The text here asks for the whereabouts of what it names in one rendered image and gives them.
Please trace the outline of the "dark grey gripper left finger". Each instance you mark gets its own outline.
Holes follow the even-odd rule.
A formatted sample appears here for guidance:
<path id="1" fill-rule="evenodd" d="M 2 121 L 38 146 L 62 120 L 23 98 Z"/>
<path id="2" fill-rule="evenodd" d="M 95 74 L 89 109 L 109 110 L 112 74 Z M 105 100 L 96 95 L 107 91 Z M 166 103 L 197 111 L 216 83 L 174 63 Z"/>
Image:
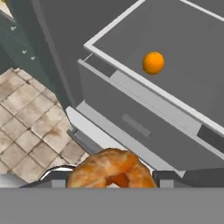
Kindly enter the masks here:
<path id="1" fill-rule="evenodd" d="M 65 188 L 69 174 L 69 171 L 51 171 L 43 178 L 23 185 L 23 188 Z"/>

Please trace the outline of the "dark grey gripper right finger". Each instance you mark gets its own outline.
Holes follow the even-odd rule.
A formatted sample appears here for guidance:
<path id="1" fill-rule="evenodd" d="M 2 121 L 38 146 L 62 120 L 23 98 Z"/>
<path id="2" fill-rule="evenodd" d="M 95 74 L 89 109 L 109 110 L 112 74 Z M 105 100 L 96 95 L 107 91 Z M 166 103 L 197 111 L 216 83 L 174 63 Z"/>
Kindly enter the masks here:
<path id="1" fill-rule="evenodd" d="M 205 172 L 196 171 L 154 171 L 152 177 L 159 188 L 204 186 Z"/>

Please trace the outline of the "grey fridge drawer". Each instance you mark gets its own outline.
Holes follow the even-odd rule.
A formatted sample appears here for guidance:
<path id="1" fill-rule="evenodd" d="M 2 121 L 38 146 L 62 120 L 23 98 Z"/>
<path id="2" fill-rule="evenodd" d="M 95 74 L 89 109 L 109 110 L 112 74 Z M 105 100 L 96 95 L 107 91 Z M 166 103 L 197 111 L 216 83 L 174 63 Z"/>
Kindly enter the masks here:
<path id="1" fill-rule="evenodd" d="M 77 109 L 156 170 L 224 168 L 224 153 L 197 136 L 201 123 L 119 71 L 78 61 Z"/>

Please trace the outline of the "white-rimmed fridge shelf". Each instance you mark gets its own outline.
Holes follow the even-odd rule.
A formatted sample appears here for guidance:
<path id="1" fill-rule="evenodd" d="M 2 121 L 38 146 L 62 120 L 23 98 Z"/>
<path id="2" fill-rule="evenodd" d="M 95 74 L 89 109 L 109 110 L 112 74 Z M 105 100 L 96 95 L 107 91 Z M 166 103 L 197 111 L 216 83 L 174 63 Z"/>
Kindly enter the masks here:
<path id="1" fill-rule="evenodd" d="M 137 0 L 84 47 L 224 136 L 224 18 L 187 0 Z M 154 75 L 147 53 L 164 56 Z"/>

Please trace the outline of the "grey fridge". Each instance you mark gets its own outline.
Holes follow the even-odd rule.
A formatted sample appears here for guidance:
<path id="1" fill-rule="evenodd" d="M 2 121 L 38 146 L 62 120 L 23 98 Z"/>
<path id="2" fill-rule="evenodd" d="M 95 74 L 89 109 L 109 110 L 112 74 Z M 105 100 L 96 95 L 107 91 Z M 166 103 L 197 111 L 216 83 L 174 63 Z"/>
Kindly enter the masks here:
<path id="1" fill-rule="evenodd" d="M 107 76 L 119 71 L 84 44 L 136 1 L 6 0 L 66 110 L 72 137 L 90 154 L 108 147 L 129 148 L 77 109 L 85 101 L 78 61 L 92 61 Z M 203 124 L 197 136 L 224 153 L 224 136 Z M 205 185 L 201 187 L 224 188 L 224 168 L 197 170 L 205 172 Z"/>

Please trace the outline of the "silver curved metal rim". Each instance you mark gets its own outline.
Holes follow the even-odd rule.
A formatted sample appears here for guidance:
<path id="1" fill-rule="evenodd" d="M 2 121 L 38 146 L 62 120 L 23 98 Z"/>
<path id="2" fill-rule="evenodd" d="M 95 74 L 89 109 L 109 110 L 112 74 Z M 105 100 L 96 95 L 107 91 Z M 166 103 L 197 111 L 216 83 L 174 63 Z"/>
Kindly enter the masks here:
<path id="1" fill-rule="evenodd" d="M 39 179 L 65 179 L 70 172 L 75 169 L 75 165 L 71 164 L 63 164 L 61 166 L 54 166 L 48 169 Z"/>

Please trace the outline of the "orange fruit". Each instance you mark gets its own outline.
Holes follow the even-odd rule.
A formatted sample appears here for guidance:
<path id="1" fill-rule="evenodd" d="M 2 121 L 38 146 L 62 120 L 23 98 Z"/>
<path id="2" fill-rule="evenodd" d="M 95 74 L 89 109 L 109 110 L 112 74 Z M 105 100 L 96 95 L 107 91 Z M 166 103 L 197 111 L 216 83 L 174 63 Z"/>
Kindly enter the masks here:
<path id="1" fill-rule="evenodd" d="M 147 74 L 158 74 L 165 65 L 164 56 L 160 52 L 148 52 L 143 57 L 143 70 Z"/>

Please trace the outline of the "dark green cupboard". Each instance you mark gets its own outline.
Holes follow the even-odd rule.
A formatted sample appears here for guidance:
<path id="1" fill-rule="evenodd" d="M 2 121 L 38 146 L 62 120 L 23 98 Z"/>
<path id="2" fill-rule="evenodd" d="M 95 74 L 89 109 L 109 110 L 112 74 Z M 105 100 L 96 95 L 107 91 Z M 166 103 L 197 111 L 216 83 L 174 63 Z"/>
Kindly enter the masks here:
<path id="1" fill-rule="evenodd" d="M 0 10 L 0 71 L 20 68 L 55 92 L 22 29 L 15 20 Z"/>

